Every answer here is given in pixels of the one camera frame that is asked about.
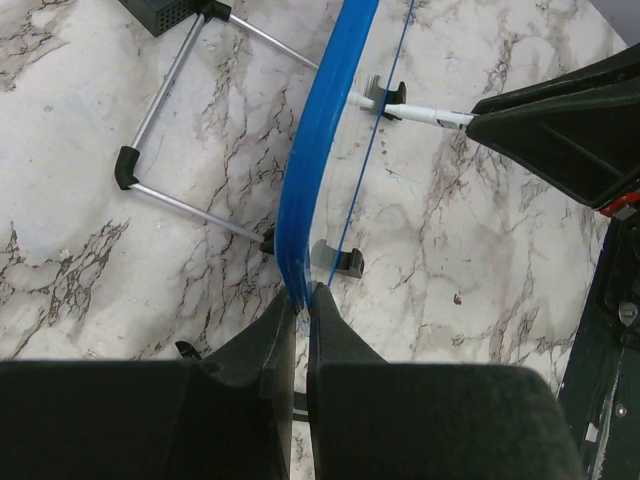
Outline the green capped white marker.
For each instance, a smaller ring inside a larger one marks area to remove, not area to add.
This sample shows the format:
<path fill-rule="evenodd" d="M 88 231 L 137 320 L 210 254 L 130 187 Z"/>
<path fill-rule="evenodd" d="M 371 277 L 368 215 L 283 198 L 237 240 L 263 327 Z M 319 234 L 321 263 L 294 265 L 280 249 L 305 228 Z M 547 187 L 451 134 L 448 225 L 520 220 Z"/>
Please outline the green capped white marker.
<path fill-rule="evenodd" d="M 402 120 L 458 130 L 465 129 L 475 118 L 473 114 L 408 104 L 388 104 L 385 106 L 384 112 Z"/>

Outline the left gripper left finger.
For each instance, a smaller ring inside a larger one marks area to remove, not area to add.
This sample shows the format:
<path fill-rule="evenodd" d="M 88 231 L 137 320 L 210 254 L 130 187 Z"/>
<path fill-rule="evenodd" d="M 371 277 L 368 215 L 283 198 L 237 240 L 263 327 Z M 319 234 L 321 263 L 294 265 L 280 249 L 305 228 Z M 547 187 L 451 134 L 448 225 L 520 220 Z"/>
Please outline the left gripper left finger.
<path fill-rule="evenodd" d="M 286 479 L 296 311 L 280 291 L 207 357 L 5 361 L 5 479 Z"/>

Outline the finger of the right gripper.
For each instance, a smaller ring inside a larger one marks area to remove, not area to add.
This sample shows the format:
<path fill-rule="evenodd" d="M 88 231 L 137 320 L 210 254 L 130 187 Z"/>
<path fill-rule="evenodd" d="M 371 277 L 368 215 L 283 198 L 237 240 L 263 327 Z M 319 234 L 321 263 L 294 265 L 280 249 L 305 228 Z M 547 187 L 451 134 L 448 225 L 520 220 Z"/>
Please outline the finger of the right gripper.
<path fill-rule="evenodd" d="M 467 135 L 593 209 L 639 185 L 637 107 L 510 109 L 477 117 Z"/>
<path fill-rule="evenodd" d="M 555 79 L 485 98 L 476 104 L 472 113 L 481 115 L 499 112 L 560 95 L 579 93 L 636 79 L 639 77 L 639 51 L 640 44 L 637 43 L 604 60 Z"/>

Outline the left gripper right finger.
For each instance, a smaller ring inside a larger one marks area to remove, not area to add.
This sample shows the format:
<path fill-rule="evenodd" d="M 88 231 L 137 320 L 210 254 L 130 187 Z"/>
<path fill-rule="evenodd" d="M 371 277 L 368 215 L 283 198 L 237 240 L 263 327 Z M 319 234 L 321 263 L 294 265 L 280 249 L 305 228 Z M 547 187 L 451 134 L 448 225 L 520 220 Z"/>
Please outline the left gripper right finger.
<path fill-rule="evenodd" d="M 319 479 L 581 479 L 553 393 L 535 371 L 390 363 L 318 284 L 307 405 Z"/>

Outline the blue framed whiteboard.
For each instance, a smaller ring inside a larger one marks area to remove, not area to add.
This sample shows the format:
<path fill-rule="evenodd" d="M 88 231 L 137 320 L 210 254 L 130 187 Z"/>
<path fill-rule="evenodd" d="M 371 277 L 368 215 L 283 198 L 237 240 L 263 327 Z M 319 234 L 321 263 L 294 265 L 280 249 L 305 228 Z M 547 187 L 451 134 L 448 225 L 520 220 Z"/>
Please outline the blue framed whiteboard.
<path fill-rule="evenodd" d="M 203 26 L 212 19 L 235 23 L 241 27 L 247 25 L 244 20 L 233 14 L 230 6 L 220 1 L 196 2 L 193 14 L 196 21 L 185 38 L 133 142 L 121 147 L 115 163 L 114 177 L 122 190 L 137 190 L 235 233 L 251 237 L 251 232 L 238 225 L 144 186 L 134 175 L 140 157 L 139 148 Z M 299 309 L 311 305 L 309 240 L 312 217 L 340 115 L 347 103 L 354 101 L 359 107 L 372 110 L 374 117 L 380 119 L 385 102 L 390 96 L 389 91 L 383 90 L 379 97 L 369 99 L 349 89 L 355 79 L 356 66 L 363 55 L 378 8 L 379 4 L 376 1 L 343 3 L 293 140 L 274 233 L 269 238 L 261 235 L 253 236 L 254 241 L 260 243 L 263 252 L 275 256 L 288 294 L 293 304 Z"/>

